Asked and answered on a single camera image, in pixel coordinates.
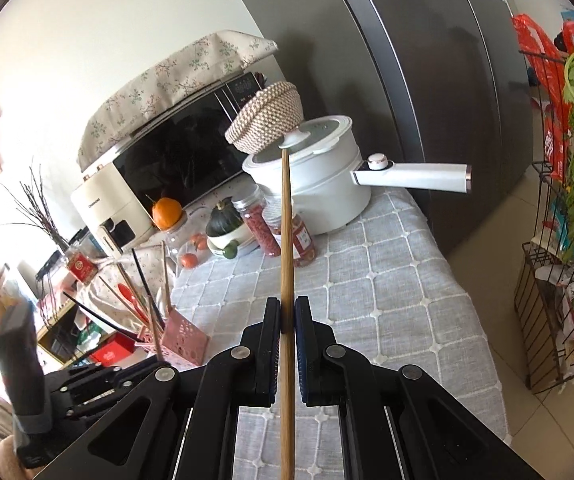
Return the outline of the left hand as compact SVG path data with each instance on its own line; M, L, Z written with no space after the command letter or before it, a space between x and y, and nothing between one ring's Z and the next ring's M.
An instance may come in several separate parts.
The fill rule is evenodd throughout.
M2 480L32 480L40 472L22 466L14 450L14 439L8 436L0 441L0 478Z

